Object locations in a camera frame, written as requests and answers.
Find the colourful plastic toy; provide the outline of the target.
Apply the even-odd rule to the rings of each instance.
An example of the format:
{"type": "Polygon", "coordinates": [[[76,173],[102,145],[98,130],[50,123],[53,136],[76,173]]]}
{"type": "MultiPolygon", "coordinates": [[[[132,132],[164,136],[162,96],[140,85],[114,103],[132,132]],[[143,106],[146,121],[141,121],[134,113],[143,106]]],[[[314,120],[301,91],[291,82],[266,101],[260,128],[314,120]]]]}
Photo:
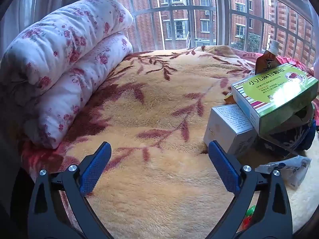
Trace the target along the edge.
{"type": "Polygon", "coordinates": [[[251,224],[251,220],[252,220],[252,216],[254,214],[254,211],[255,211],[255,208],[256,206],[253,205],[252,207],[250,207],[246,213],[245,213],[245,217],[242,221],[242,224],[241,224],[241,229],[242,230],[245,230],[249,227],[249,225],[251,224]]]}

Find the white blue plastic wrapper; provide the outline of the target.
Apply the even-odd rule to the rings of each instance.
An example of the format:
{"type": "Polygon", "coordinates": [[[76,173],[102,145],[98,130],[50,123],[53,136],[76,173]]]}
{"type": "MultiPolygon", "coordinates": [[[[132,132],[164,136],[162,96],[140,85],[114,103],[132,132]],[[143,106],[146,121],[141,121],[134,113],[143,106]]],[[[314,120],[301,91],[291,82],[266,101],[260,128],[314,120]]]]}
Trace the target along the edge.
{"type": "Polygon", "coordinates": [[[259,165],[255,168],[255,171],[270,174],[272,171],[278,170],[285,183],[292,189],[297,190],[305,178],[310,163],[310,158],[298,155],[286,160],[259,165]]]}

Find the white medicine box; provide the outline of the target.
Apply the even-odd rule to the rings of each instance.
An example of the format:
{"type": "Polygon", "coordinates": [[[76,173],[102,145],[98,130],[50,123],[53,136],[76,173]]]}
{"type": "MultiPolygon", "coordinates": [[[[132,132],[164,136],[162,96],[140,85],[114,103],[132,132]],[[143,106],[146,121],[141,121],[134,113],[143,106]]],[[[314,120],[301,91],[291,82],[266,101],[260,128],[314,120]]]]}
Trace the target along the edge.
{"type": "Polygon", "coordinates": [[[237,104],[213,107],[210,111],[203,141],[209,145],[216,140],[222,149],[239,157],[252,146],[257,133],[237,104]]]}

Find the green medicine box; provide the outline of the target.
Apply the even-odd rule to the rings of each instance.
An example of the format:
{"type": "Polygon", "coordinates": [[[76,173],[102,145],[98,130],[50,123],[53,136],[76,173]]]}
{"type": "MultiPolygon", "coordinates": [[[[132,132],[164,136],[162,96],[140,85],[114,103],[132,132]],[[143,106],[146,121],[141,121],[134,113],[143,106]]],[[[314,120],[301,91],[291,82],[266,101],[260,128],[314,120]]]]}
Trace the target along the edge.
{"type": "Polygon", "coordinates": [[[234,101],[259,136],[271,133],[317,96],[318,80],[285,63],[231,85],[234,101]]]}

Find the blue cloth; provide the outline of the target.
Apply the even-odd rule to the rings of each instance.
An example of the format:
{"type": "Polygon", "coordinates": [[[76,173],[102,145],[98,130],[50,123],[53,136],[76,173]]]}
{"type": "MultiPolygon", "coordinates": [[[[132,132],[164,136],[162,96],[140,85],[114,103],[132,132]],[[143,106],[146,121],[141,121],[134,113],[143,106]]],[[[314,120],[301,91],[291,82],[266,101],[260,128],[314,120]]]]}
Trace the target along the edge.
{"type": "Polygon", "coordinates": [[[258,144],[286,158],[309,149],[316,133],[315,106],[310,103],[288,120],[258,138],[258,144]]]}

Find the beige floral plush blanket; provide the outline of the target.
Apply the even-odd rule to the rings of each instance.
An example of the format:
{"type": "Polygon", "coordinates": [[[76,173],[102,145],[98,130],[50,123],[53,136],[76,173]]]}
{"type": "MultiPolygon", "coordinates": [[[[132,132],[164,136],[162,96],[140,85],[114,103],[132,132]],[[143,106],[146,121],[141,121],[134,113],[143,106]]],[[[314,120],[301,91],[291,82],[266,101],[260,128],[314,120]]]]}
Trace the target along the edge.
{"type": "Polygon", "coordinates": [[[126,57],[92,95],[55,150],[23,145],[23,164],[65,170],[102,142],[112,147],[88,201],[114,238],[205,238],[232,200],[203,141],[212,107],[258,54],[228,46],[126,57]]]}

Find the folded floral white quilt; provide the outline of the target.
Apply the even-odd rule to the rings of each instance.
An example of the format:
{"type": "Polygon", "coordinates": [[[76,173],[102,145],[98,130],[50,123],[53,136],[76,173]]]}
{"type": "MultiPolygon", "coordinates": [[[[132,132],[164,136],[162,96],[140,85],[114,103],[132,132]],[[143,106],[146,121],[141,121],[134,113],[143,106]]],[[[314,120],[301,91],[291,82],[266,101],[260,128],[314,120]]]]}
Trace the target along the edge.
{"type": "Polygon", "coordinates": [[[1,60],[1,113],[37,145],[56,148],[110,72],[132,52],[131,13],[80,0],[22,31],[1,60]]]}

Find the sheer white curtain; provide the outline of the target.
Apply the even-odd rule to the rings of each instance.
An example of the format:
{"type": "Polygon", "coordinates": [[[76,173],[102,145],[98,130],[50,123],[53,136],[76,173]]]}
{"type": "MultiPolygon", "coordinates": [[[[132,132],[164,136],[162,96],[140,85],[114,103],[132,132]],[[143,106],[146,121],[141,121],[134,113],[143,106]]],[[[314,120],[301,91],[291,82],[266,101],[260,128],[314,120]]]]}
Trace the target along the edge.
{"type": "Polygon", "coordinates": [[[31,24],[62,7],[63,0],[13,0],[1,19],[1,55],[31,24]]]}

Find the window frame with bars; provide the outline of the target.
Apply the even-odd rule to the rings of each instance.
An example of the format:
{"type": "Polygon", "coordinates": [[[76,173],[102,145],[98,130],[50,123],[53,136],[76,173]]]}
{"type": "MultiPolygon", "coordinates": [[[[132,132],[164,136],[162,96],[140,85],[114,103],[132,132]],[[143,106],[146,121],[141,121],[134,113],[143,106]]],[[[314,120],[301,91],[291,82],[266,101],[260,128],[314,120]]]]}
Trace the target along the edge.
{"type": "MultiPolygon", "coordinates": [[[[73,3],[78,0],[64,0],[73,3]]],[[[279,54],[313,66],[316,31],[309,0],[114,0],[132,14],[126,31],[135,52],[228,45],[279,54]]]]}

